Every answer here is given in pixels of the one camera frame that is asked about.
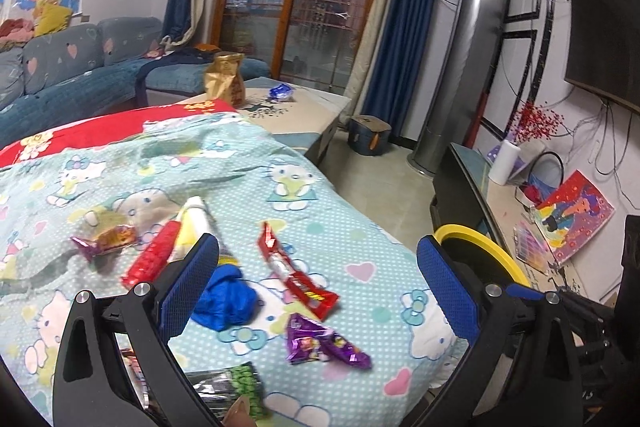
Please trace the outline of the person's left hand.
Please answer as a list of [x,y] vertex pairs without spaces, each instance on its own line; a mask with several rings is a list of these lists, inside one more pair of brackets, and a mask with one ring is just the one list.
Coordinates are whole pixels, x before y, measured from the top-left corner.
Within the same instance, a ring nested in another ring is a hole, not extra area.
[[250,416],[250,400],[241,395],[234,401],[222,420],[224,427],[256,427],[256,421]]

